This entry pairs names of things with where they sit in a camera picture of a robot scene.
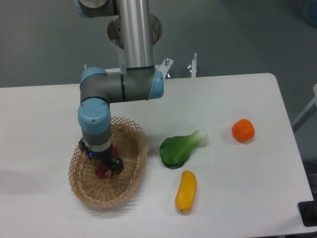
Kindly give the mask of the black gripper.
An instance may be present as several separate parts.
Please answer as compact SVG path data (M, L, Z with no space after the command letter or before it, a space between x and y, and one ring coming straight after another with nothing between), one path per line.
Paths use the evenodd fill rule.
M94 152L89 149L89 146L85 144L84 138L81 138L78 142L80 151L82 151L89 160L99 160L101 164L99 169L102 173L106 173L108 170L116 174L120 174L123 171L123 160L121 158L114 158L112 155L113 146L109 146L106 150L101 152Z

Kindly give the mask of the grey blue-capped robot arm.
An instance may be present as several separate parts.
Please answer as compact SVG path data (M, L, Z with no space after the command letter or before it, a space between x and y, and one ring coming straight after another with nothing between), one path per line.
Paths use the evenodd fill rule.
M99 160L112 173L120 174L123 160L113 155L112 103L151 100L164 94L163 73L156 69L149 3L146 0L77 0L79 14L94 18L116 16L123 41L125 70L119 75L98 67L83 71L80 81L78 122L83 138L79 149L88 159Z

